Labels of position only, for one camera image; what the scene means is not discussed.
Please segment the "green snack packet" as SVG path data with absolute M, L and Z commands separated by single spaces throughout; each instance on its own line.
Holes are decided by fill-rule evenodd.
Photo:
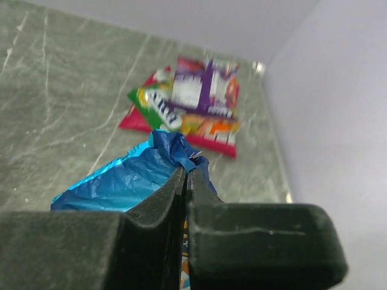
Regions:
M 170 89 L 165 83 L 138 87 L 128 94 L 151 129 L 175 132 L 181 129 L 183 119 L 168 105 L 169 97 Z

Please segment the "large blue Blendy packet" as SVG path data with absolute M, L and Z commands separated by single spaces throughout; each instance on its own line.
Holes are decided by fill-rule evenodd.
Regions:
M 122 212 L 112 261 L 116 289 L 189 289 L 190 173 L 210 192 L 208 159 L 180 133 L 149 139 L 56 196 L 53 211 Z

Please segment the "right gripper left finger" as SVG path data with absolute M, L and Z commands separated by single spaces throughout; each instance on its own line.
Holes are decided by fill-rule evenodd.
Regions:
M 1 214 L 2 289 L 178 289 L 186 172 L 126 213 Z

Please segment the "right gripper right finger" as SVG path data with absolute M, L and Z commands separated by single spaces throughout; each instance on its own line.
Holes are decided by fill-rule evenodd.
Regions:
M 344 250 L 321 207 L 225 203 L 197 170 L 187 184 L 192 289 L 330 289 L 344 280 Z

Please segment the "purple snack packet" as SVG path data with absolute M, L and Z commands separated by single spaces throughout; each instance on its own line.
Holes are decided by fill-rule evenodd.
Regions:
M 210 79 L 208 115 L 236 119 L 239 64 L 229 60 L 207 58 L 206 73 Z
M 204 72 L 203 62 L 187 57 L 178 57 L 170 97 L 172 104 L 196 110 L 200 102 Z

